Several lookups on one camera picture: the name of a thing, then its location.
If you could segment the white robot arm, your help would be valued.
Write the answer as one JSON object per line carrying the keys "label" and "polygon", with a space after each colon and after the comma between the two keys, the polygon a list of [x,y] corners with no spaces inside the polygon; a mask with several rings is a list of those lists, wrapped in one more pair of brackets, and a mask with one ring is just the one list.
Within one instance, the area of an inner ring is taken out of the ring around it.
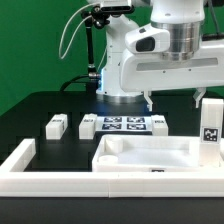
{"label": "white robot arm", "polygon": [[224,85],[224,36],[204,35],[204,9],[224,0],[87,0],[93,18],[107,25],[107,63],[99,98],[112,102],[149,99],[155,91]]}

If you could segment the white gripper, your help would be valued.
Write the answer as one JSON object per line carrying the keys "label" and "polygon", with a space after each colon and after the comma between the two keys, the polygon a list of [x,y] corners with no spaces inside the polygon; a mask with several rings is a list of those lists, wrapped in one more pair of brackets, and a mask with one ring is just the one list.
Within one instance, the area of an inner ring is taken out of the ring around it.
{"label": "white gripper", "polygon": [[150,91],[197,88],[193,98],[198,108],[205,87],[224,85],[224,43],[203,43],[189,60],[163,60],[159,54],[123,53],[120,86],[125,92],[143,92],[153,110]]}

